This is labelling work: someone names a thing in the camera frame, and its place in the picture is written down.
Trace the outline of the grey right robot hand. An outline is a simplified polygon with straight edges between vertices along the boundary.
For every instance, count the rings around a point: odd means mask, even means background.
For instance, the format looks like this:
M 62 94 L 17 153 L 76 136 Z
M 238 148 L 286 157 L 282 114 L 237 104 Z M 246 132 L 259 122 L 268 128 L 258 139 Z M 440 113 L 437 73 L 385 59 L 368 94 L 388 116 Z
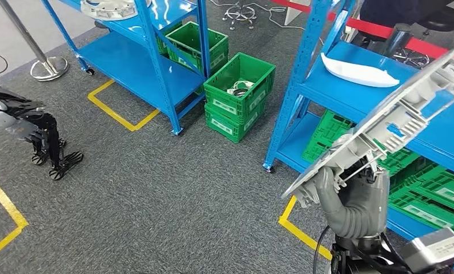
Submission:
M 356 175 L 338 191 L 329 167 L 322 167 L 313 180 L 324 216 L 336 235 L 358 239 L 384 231 L 389 191 L 387 172 L 382 172 L 372 184 L 366 176 Z

